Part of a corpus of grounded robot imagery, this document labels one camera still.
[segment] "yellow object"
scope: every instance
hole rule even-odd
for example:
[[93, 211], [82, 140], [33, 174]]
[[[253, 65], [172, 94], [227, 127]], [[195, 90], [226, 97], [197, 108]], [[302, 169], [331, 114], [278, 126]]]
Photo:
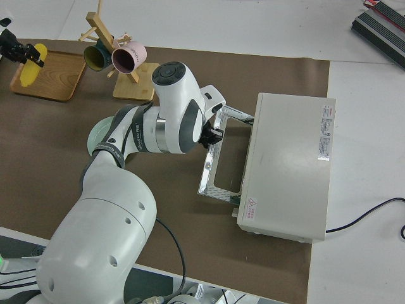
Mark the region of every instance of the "yellow object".
[[[46, 55], [48, 54], [48, 49], [42, 43], [38, 43], [34, 46], [37, 51], [40, 53], [39, 59], [45, 61]], [[32, 62], [31, 60], [27, 60], [23, 70], [21, 71], [21, 85], [23, 87], [28, 87], [30, 84], [33, 84], [36, 78], [38, 77], [39, 71], [41, 67]]]

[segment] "brown table surface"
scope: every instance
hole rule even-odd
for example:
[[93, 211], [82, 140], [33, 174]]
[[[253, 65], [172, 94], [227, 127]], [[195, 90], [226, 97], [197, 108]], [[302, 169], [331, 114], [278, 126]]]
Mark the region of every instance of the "brown table surface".
[[[39, 42], [73, 53], [87, 45]], [[213, 84], [228, 105], [251, 115], [259, 92], [327, 95], [328, 61], [156, 47], [147, 48], [147, 61], [184, 62], [201, 87]], [[67, 103], [16, 95], [9, 83], [17, 67], [5, 58], [0, 61], [0, 226], [49, 239], [80, 196], [78, 181], [89, 160], [91, 128], [134, 101], [112, 97], [116, 76], [107, 79], [108, 71], [89, 69]], [[198, 195], [205, 154], [199, 145], [187, 155], [137, 154], [126, 164], [154, 193], [158, 216], [184, 249], [188, 276], [282, 302], [306, 303], [311, 245], [244, 232], [231, 217], [233, 205]], [[177, 249], [159, 225], [137, 263], [182, 271]]]

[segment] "pink mug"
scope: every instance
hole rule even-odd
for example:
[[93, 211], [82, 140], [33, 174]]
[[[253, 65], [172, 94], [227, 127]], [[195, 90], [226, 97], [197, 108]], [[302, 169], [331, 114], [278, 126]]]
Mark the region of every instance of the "pink mug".
[[146, 60], [146, 49], [143, 44], [131, 41], [115, 49], [111, 59], [119, 72], [130, 74]]

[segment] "wooden tray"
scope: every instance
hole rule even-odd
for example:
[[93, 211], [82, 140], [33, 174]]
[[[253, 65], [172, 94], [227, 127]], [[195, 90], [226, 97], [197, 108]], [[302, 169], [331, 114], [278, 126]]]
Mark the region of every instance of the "wooden tray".
[[35, 82], [22, 87], [20, 81], [23, 65], [20, 65], [10, 84], [12, 92], [55, 101], [68, 101], [75, 92], [83, 74], [85, 61], [81, 54], [48, 51], [45, 65]]

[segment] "white table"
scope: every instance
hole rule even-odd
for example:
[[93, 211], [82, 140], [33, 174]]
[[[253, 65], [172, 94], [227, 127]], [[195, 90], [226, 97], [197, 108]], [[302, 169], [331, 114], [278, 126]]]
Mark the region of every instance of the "white table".
[[[404, 13], [405, 3], [385, 1]], [[328, 228], [405, 196], [405, 74], [350, 31], [360, 0], [105, 0], [113, 35], [122, 29], [147, 46], [331, 60], [328, 97], [337, 116]], [[76, 40], [97, 1], [2, 1], [17, 37]], [[313, 245], [308, 304], [402, 303], [403, 203], [391, 203], [354, 227]], [[3, 235], [45, 244], [13, 231]]]

